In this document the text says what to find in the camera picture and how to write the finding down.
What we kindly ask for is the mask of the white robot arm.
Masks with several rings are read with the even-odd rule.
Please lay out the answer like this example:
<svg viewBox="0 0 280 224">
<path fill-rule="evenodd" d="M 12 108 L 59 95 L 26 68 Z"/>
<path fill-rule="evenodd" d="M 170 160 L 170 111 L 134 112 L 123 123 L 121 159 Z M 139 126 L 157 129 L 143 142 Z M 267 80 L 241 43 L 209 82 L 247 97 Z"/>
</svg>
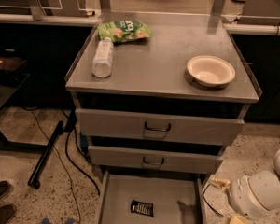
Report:
<svg viewBox="0 0 280 224">
<path fill-rule="evenodd" d="M 211 179 L 209 184 L 227 195 L 235 215 L 224 216 L 224 224 L 250 224 L 280 208 L 280 149 L 273 158 L 273 167 L 253 175 L 243 175 L 230 182 Z"/>
</svg>

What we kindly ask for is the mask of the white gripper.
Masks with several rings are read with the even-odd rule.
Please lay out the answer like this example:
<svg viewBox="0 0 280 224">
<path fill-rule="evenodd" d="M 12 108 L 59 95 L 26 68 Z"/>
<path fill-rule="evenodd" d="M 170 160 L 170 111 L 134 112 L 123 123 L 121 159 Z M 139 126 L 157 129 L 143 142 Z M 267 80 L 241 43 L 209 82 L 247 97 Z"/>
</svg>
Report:
<svg viewBox="0 0 280 224">
<path fill-rule="evenodd" d="M 263 170 L 253 175 L 243 175 L 230 182 L 228 179 L 211 179 L 210 184 L 228 193 L 230 207 L 249 220 L 267 217 L 280 208 L 280 177 L 274 170 Z M 249 224 L 239 216 L 233 216 L 229 224 Z"/>
</svg>

